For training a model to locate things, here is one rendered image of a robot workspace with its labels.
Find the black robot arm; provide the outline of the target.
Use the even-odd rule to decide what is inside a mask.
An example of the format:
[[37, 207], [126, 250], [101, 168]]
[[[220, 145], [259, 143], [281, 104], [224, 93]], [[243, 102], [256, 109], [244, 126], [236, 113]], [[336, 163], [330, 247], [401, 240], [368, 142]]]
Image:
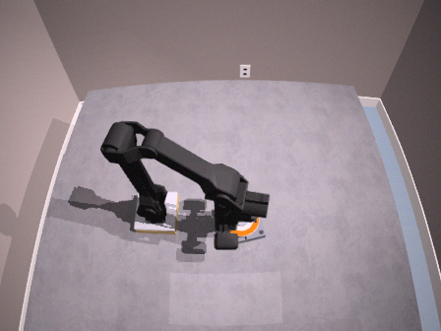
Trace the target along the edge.
[[[137, 146], [136, 134], [144, 135], [142, 146]], [[155, 184], [141, 162], [155, 159], [200, 185], [205, 200], [214, 201], [222, 215], [238, 211], [234, 225], [252, 223], [268, 215], [270, 194], [248, 190], [249, 181], [236, 169], [224, 164], [211, 164], [181, 145], [165, 138], [158, 129], [147, 129], [140, 122], [115, 122], [100, 150], [110, 163], [119, 164], [139, 194], [136, 212], [147, 224], [165, 223], [164, 185]]]

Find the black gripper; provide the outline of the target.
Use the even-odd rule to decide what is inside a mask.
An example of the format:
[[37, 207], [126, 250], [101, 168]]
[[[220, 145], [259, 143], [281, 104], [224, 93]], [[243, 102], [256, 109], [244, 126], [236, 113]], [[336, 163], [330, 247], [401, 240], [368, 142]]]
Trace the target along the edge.
[[238, 211], [230, 215], [222, 215], [215, 209], [215, 230], [220, 233], [214, 234], [214, 248], [216, 250], [236, 250], [238, 248], [238, 224], [234, 225], [234, 219], [238, 217]]

